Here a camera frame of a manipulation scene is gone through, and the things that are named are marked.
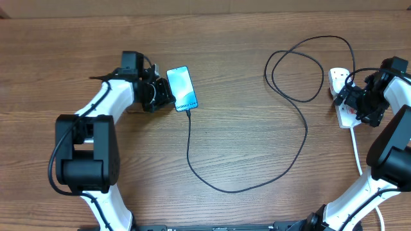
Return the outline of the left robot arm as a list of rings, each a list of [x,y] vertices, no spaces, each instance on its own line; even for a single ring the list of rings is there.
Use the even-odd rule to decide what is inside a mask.
[[[121,197],[115,125],[129,107],[143,112],[173,103],[168,81],[158,66],[137,51],[124,51],[121,65],[99,76],[101,89],[74,114],[62,114],[55,123],[55,147],[48,164],[52,188],[64,196],[81,197],[98,221],[97,230],[137,230],[136,219]]]

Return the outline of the Samsung Galaxy smartphone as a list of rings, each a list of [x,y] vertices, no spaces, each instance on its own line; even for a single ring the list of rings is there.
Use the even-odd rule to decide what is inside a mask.
[[[187,66],[177,67],[166,72],[175,97],[175,110],[178,112],[191,110],[198,107],[198,100],[193,88],[189,69]]]

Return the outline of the white power strip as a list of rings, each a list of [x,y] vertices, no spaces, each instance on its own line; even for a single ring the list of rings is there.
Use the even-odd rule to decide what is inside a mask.
[[[348,75],[349,71],[341,67],[332,68],[328,72],[330,91],[337,112],[338,124],[341,128],[354,128],[361,123],[360,120],[356,119],[356,110],[345,104],[347,97],[345,79]]]

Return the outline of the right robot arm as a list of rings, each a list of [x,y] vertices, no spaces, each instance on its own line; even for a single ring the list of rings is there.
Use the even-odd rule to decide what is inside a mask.
[[[335,201],[310,214],[290,230],[359,230],[360,220],[385,200],[410,191],[410,75],[408,61],[392,57],[366,77],[364,88],[341,68],[329,71],[331,94],[342,128],[380,125],[386,109],[394,117],[370,147],[367,169]]]

